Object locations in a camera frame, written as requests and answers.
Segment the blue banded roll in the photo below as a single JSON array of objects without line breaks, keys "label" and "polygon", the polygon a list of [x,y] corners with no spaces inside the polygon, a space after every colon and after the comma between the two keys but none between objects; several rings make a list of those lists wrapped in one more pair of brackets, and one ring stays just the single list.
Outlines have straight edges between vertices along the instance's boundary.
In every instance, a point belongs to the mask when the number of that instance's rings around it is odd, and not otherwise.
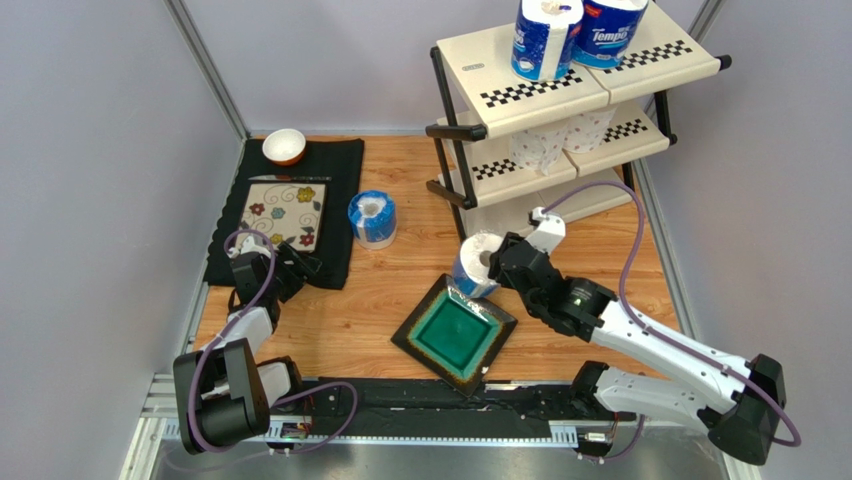
[{"label": "blue banded roll", "polygon": [[490,255],[501,246],[503,237],[479,232],[465,239],[454,260],[452,279],[455,287],[470,298],[485,298],[499,287],[489,278]]}]

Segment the blue paper roll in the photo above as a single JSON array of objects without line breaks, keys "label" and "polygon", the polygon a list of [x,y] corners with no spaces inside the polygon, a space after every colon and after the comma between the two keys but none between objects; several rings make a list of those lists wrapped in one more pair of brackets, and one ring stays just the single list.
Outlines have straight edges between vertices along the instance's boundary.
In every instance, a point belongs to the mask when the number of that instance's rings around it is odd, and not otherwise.
[{"label": "blue paper roll", "polygon": [[385,192],[359,192],[349,202],[347,217],[355,241],[365,249],[387,248],[396,238],[396,203]]}]

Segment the plain white paper roll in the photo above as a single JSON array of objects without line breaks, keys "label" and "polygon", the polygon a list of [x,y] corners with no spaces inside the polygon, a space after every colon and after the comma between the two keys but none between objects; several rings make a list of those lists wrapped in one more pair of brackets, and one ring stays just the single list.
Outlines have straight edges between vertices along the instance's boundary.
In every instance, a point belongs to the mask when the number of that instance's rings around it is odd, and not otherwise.
[{"label": "plain white paper roll", "polygon": [[547,176],[561,155],[566,122],[522,130],[509,140],[510,159],[519,167]]}]

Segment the dotted white paper roll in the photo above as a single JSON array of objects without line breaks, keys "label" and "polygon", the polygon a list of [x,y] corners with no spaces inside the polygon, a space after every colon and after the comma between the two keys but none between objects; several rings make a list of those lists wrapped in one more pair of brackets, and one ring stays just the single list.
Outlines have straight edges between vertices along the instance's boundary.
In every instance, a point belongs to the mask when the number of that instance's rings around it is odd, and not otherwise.
[{"label": "dotted white paper roll", "polygon": [[579,154],[596,149],[603,142],[617,109],[617,106],[609,106],[569,118],[563,149]]}]

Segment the dark blue roll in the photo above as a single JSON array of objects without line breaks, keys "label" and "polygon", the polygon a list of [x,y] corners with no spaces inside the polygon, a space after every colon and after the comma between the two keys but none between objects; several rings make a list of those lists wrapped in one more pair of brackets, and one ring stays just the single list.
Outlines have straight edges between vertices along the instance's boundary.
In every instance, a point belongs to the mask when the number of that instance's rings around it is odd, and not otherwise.
[{"label": "dark blue roll", "polygon": [[566,77],[584,13],[582,1],[521,1],[512,42],[513,72],[533,82]]}]

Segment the Tempo paper roll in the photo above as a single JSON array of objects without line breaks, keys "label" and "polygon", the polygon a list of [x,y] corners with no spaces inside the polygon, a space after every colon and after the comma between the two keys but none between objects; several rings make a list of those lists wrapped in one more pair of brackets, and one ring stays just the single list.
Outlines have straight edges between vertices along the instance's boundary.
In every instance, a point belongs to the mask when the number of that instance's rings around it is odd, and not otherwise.
[{"label": "Tempo paper roll", "polygon": [[587,0],[582,4],[584,15],[572,48],[573,60],[595,69],[619,66],[649,1]]}]

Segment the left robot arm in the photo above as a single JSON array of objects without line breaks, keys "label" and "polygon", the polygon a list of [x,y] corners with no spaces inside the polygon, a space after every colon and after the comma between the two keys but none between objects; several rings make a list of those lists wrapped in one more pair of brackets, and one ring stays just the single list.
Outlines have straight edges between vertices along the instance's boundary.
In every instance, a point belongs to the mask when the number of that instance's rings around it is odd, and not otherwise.
[{"label": "left robot arm", "polygon": [[258,363],[276,331],[281,305],[315,276],[321,262],[288,244],[276,250],[244,239],[230,254],[235,281],[225,327],[173,362],[180,438],[191,455],[221,452],[270,426],[270,405],[292,387],[288,357]]}]

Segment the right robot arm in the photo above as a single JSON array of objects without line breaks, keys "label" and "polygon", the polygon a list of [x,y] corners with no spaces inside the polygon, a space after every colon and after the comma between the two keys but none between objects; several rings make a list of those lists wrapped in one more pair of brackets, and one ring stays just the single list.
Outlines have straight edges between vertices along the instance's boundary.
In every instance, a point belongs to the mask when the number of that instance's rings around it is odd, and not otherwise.
[{"label": "right robot arm", "polygon": [[589,363],[577,375],[584,395],[613,412],[693,427],[729,456],[766,464],[787,401],[779,361],[765,354],[747,360],[688,338],[612,290],[562,275],[516,233],[491,248],[488,265],[489,278],[516,291],[527,313],[556,333],[619,351],[666,377],[642,388],[613,367]]}]

